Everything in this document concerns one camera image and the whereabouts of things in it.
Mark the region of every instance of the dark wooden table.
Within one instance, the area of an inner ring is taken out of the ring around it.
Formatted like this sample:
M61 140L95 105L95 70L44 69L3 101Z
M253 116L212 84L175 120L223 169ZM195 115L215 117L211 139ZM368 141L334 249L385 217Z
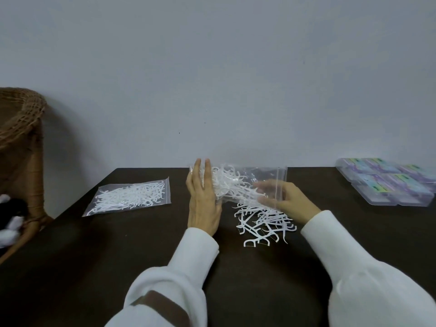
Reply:
M2 326L102 326L132 281L166 265L188 218L187 169L117 169L98 186L170 177L172 204L82 218L97 186L0 266ZM291 168L293 181L375 258L436 297L436 204L375 207L335 168ZM300 232L244 248L231 204L215 235L220 254L204 285L210 326L327 326L330 279Z

